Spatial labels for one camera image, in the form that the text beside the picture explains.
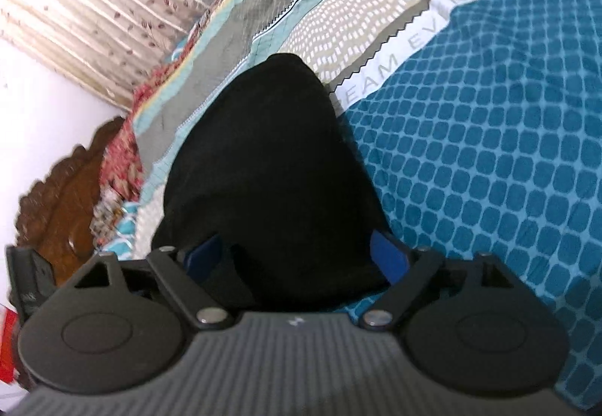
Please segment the carved wooden headboard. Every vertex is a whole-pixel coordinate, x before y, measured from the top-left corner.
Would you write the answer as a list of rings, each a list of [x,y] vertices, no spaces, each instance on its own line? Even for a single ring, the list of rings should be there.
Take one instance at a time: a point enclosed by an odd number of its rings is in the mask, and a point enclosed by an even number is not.
[[[90,224],[100,197],[99,173],[106,146],[123,124],[115,117],[99,127],[89,146],[78,145],[52,166],[44,180],[20,197],[16,245],[47,260],[64,284],[93,252]]]

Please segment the red floral blanket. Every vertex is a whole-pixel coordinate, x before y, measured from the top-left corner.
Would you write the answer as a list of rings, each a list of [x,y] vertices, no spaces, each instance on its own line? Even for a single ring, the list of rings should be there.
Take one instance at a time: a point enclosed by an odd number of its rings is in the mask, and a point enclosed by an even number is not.
[[[181,52],[177,57],[168,58],[166,64],[154,68],[151,76],[136,88],[133,110],[126,116],[122,127],[104,150],[99,172],[101,192],[111,189],[120,197],[121,201],[137,202],[140,199],[144,174],[133,129],[134,116],[145,107],[146,102],[186,61],[193,46],[223,1],[215,0],[210,8],[203,12],[199,21],[193,26],[191,33],[184,39],[182,44],[179,44]]]

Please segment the black pants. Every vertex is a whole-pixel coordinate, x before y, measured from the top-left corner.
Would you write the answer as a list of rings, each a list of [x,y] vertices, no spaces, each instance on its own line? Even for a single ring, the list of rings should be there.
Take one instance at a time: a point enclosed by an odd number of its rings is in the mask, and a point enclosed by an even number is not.
[[[383,292],[388,222],[321,81],[279,53],[227,85],[172,163],[154,247],[217,240],[202,288],[225,309],[333,311]]]

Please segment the patterned teal grey bedsheet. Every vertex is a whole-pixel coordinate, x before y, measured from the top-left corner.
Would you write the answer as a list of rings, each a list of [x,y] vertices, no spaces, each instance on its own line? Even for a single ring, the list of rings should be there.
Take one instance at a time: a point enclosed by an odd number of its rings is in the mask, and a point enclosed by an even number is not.
[[[598,406],[601,0],[224,0],[134,116],[133,258],[187,134],[278,52],[324,82],[394,234],[504,260],[569,332],[558,393]]]

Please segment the teal wavy pattern pillow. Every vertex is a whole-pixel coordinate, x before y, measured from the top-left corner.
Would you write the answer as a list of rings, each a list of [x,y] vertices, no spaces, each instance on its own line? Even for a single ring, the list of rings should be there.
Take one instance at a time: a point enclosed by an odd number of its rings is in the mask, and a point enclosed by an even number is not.
[[[112,252],[119,260],[133,258],[137,202],[99,202],[93,209],[90,232],[96,253]]]

